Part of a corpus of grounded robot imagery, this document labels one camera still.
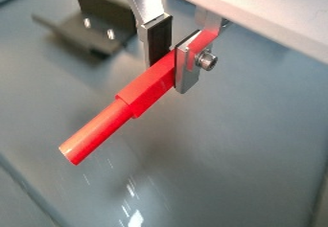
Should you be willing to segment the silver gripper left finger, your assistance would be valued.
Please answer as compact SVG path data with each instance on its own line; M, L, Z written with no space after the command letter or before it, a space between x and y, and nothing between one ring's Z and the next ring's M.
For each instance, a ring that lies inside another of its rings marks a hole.
M136 33L143 43L144 63L151 66L171 46L172 16L164 12L162 0L127 0L134 12Z

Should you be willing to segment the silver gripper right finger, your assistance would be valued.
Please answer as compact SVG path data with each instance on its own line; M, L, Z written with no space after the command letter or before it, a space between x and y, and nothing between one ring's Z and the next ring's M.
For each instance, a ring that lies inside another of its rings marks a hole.
M184 94L198 82L199 71L210 71L218 62L211 47L221 33L223 19L215 13L197 7L194 20L202 29L195 30L174 48L174 88L180 94Z

